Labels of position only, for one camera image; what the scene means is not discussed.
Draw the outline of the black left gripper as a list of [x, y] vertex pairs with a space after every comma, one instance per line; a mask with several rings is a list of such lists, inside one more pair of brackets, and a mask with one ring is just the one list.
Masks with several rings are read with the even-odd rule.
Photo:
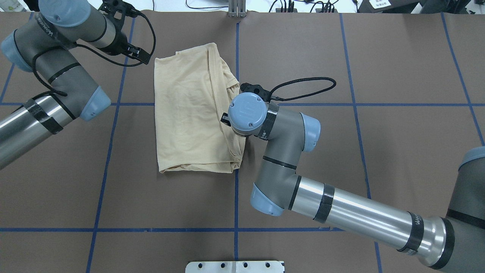
[[117, 19], [106, 15], [106, 28], [102, 36], [102, 52], [108, 55], [125, 54], [140, 63], [149, 63], [150, 53], [144, 49], [128, 44], [126, 34], [123, 32], [125, 18]]

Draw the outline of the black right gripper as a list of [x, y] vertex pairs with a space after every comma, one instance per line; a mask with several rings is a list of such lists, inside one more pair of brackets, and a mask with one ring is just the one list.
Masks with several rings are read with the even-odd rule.
[[222, 114], [221, 123], [225, 124], [226, 126], [232, 126], [227, 113]]

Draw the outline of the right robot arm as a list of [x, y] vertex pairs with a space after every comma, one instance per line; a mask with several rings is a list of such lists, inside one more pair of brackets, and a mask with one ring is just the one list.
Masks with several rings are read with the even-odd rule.
[[221, 122], [243, 137], [267, 141], [250, 203], [280, 216], [284, 210], [372, 238], [447, 273], [484, 272], [484, 147], [469, 150], [445, 217], [423, 218], [296, 173], [302, 152], [320, 137], [317, 119], [280, 109], [259, 95], [237, 95]]

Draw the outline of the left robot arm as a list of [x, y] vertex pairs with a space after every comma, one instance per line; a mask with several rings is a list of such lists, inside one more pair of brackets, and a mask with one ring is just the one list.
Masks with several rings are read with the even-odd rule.
[[1, 168], [77, 118], [92, 120], [111, 105], [102, 87], [71, 54], [81, 47], [102, 59], [123, 54], [148, 64], [153, 53], [132, 45], [122, 28], [126, 17], [147, 16], [122, 0], [96, 9], [86, 0], [40, 0], [32, 20], [2, 41], [3, 55], [32, 72], [47, 89], [1, 121]]

